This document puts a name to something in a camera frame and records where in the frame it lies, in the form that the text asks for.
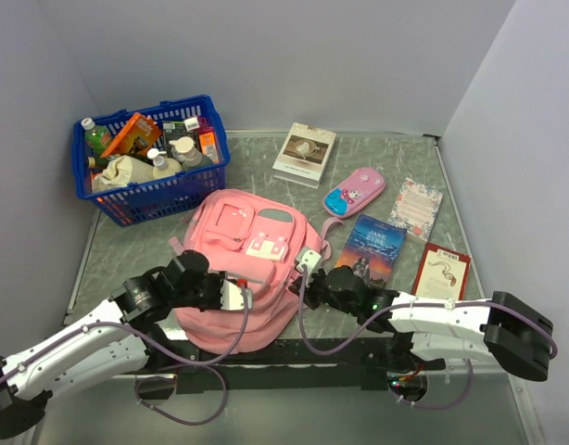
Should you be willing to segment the pink student backpack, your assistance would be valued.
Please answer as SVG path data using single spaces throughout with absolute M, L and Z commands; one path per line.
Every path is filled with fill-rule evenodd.
M 289 289 L 301 274 L 298 262 L 307 250 L 327 260 L 331 248 L 330 217 L 320 230 L 304 214 L 285 204 L 248 192 L 223 189 L 211 193 L 190 219 L 182 239 L 169 244 L 176 254 L 202 253 L 212 272 L 245 280 L 251 292 L 248 311 L 237 301 L 224 310 L 175 310 L 187 339 L 206 352 L 244 353 L 261 350 L 284 331 L 298 310 L 298 297 Z

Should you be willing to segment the pink blue pencil case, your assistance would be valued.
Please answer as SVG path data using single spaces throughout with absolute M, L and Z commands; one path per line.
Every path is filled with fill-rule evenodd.
M 325 210 L 339 219 L 358 213 L 386 188 L 386 179 L 377 170 L 359 168 L 332 189 L 323 199 Z

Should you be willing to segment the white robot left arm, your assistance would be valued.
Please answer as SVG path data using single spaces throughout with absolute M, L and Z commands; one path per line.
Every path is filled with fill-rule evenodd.
M 244 283 L 211 272 L 193 250 L 127 279 L 77 322 L 22 352 L 0 355 L 0 439 L 39 424 L 54 401 L 113 376 L 158 373 L 171 359 L 196 366 L 170 349 L 159 322 L 180 308 L 247 311 L 248 297 Z

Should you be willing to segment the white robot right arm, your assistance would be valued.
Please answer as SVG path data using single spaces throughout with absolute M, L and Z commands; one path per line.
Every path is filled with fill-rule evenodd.
M 396 344 L 386 355 L 401 371 L 456 359 L 496 363 L 511 375 L 544 382 L 558 352 L 552 321 L 509 292 L 431 299 L 367 286 L 347 266 L 298 270 L 288 289 L 302 308 L 326 305 L 355 317 L 360 332 L 392 334 Z

